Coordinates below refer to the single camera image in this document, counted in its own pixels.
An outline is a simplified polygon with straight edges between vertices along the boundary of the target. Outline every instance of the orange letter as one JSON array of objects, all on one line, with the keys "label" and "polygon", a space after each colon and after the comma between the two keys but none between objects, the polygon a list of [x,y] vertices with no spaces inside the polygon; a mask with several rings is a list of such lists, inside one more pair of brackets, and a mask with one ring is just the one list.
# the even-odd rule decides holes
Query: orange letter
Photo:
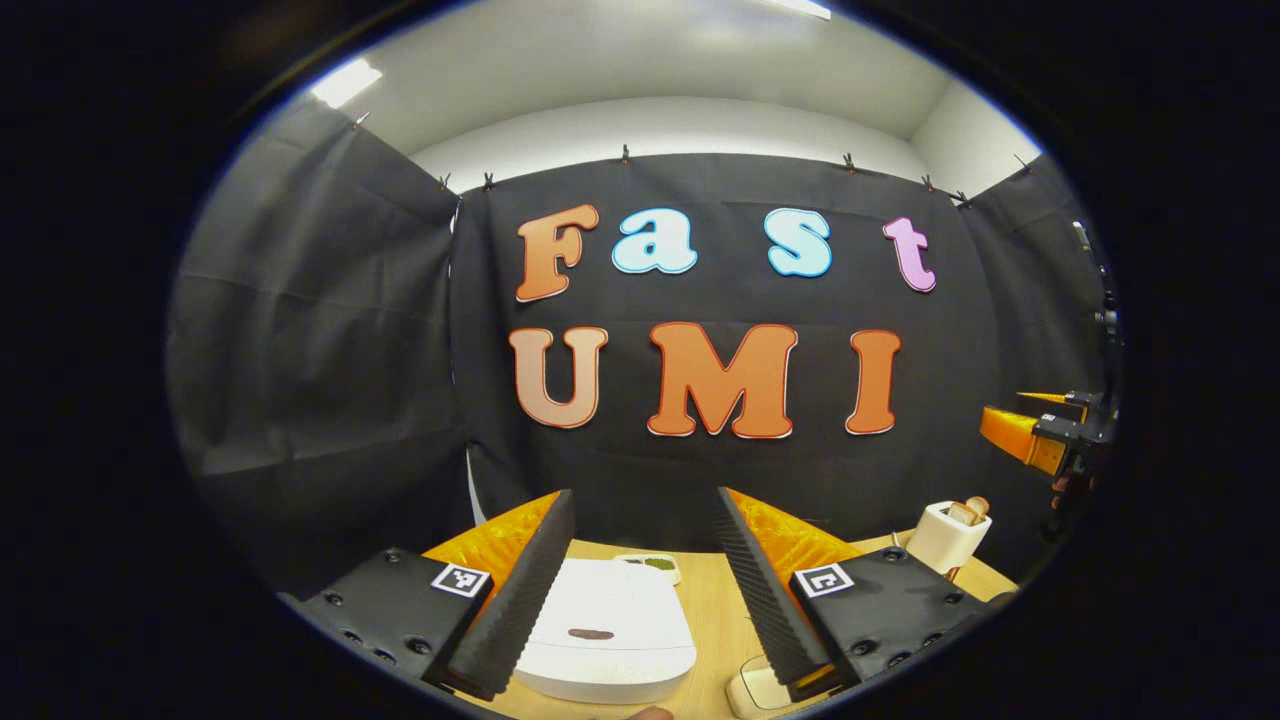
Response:
[{"label": "orange letter", "polygon": [[594,206],[579,205],[520,225],[516,234],[525,238],[525,282],[516,288],[516,300],[532,302],[564,292],[568,278],[559,274],[556,259],[563,258],[566,268],[577,265],[582,258],[582,233],[577,228],[591,229],[598,222],[600,214]]},{"label": "orange letter", "polygon": [[845,429],[855,436],[883,433],[893,427],[888,411],[888,391],[893,377],[893,354],[902,341],[888,331],[854,333],[849,343],[858,351],[858,397]]},{"label": "orange letter", "polygon": [[685,437],[694,433],[694,419],[685,411],[694,398],[703,425],[719,434],[728,414],[742,398],[742,413],[733,420],[733,434],[745,438],[783,438],[791,434],[787,419],[787,361],[796,346],[796,332],[786,325],[755,325],[728,364],[721,365],[707,331],[696,323],[655,325],[649,340],[662,348],[662,397],[658,414],[649,418],[655,436]]},{"label": "orange letter", "polygon": [[544,425],[585,425],[599,402],[600,347],[609,342],[609,333],[600,328],[564,331],[564,345],[573,348],[573,397],[568,402],[547,397],[547,348],[553,340],[552,333],[540,328],[511,331],[507,341],[516,348],[516,398],[530,418]]}]

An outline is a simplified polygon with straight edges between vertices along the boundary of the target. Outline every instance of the brown stain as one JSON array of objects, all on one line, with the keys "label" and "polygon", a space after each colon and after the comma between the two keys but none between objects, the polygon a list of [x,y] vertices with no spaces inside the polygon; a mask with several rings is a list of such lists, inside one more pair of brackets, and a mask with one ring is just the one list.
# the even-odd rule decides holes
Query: brown stain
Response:
[{"label": "brown stain", "polygon": [[608,630],[584,630],[581,628],[572,628],[568,634],[584,641],[607,641],[613,637],[613,633]]}]

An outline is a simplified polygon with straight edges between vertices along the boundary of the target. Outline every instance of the pink letter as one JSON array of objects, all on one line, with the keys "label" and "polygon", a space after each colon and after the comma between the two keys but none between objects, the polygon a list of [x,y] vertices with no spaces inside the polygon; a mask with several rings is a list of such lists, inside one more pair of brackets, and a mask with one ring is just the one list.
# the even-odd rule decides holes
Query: pink letter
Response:
[{"label": "pink letter", "polygon": [[911,227],[911,220],[899,218],[884,225],[884,237],[893,241],[897,269],[902,272],[906,284],[920,292],[933,290],[933,270],[925,270],[924,259],[920,258],[920,251],[929,246],[929,241]]}]

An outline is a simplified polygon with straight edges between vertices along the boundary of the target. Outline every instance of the white object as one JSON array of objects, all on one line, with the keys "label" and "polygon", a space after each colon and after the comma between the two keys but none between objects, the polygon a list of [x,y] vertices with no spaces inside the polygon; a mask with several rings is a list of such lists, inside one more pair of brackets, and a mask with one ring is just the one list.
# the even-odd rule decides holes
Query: white object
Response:
[{"label": "white object", "polygon": [[724,694],[733,716],[742,720],[774,715],[791,705],[791,693],[786,685],[778,684],[778,676],[763,656],[748,660],[741,671],[730,679]]},{"label": "white object", "polygon": [[817,3],[810,3],[810,0],[769,0],[774,5],[781,5],[790,10],[796,10],[797,13],[804,13],[806,15],[813,15],[818,19],[829,20],[831,10],[823,8]]},{"label": "white object", "polygon": [[380,77],[381,70],[375,70],[369,67],[367,60],[358,58],[325,76],[311,88],[311,94],[337,110]]},{"label": "white object", "polygon": [[657,552],[641,552],[632,555],[616,555],[613,559],[622,560],[623,562],[631,562],[632,565],[636,562],[644,565],[646,560],[666,560],[667,562],[671,562],[671,570],[666,570],[663,568],[658,568],[658,570],[662,570],[667,575],[667,579],[671,580],[671,584],[673,585],[680,584],[680,565],[677,565],[676,559],[669,555],[662,555]]},{"label": "white object", "polygon": [[925,506],[915,534],[906,541],[904,548],[942,575],[968,562],[991,529],[991,515],[969,527],[943,512],[950,507],[950,500]]},{"label": "white object", "polygon": [[680,598],[662,570],[566,559],[515,676],[576,702],[658,702],[676,692],[696,657]]}]

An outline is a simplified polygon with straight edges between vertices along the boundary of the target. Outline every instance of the white box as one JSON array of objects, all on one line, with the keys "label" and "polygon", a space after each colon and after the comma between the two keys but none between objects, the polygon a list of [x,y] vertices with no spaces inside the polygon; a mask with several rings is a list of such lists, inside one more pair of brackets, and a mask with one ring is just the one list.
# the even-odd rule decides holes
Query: white box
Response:
[{"label": "white box", "polygon": [[662,570],[566,559],[515,676],[576,702],[658,702],[676,692],[696,657],[680,598]]},{"label": "white box", "polygon": [[943,512],[948,507],[950,500],[925,506],[915,534],[904,548],[941,575],[968,562],[991,529],[991,515],[970,527],[948,518]]}]

